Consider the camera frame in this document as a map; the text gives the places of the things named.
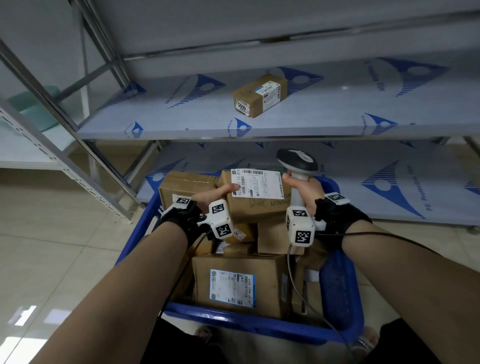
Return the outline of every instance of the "wrist strap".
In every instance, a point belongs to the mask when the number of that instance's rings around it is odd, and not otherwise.
[[[345,234],[348,228],[356,221],[370,218],[353,206],[348,199],[338,193],[325,195],[325,199],[315,200],[317,210],[315,220],[324,220],[327,227],[333,228],[338,234]]]
[[[195,240],[198,239],[202,232],[205,231],[202,231],[202,229],[197,225],[202,211],[197,206],[196,201],[190,199],[186,202],[187,205],[185,208],[169,207],[163,213],[158,224],[161,225],[165,221],[169,221],[180,226],[180,228],[185,232],[185,235],[187,235],[188,247],[190,247]]]

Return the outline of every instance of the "shelf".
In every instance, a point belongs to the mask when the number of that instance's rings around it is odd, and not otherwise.
[[[385,138],[480,133],[480,51],[431,53],[139,81],[80,129],[84,139],[317,135]],[[232,91],[265,72],[288,97],[256,118]]]
[[[68,152],[74,142],[74,138],[61,125],[57,125],[43,134],[62,151]],[[52,161],[24,136],[6,124],[0,125],[0,168],[61,169],[57,162]]]
[[[480,191],[447,147],[429,141],[172,142],[162,149],[137,197],[148,202],[171,170],[281,170],[279,148],[311,153],[319,175],[371,218],[480,225]]]

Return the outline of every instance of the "forearm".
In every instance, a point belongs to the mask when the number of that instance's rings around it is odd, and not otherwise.
[[[384,231],[357,221],[347,232]],[[480,274],[411,243],[346,236],[342,248],[442,363],[479,363]]]
[[[32,363],[138,363],[186,249],[180,227],[160,225],[90,291]]]

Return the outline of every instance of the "person's left hand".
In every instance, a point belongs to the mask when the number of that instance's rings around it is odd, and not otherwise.
[[[197,206],[204,214],[208,213],[208,205],[212,202],[221,199],[226,194],[238,190],[240,187],[236,183],[227,183],[222,187],[205,192],[199,192],[192,196],[192,200],[197,202]]]

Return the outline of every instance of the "green object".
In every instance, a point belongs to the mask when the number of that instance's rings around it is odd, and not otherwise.
[[[60,93],[58,87],[55,86],[45,86],[45,89],[53,97]],[[57,119],[29,91],[11,97],[8,102],[15,110],[26,116],[41,132],[58,124]]]

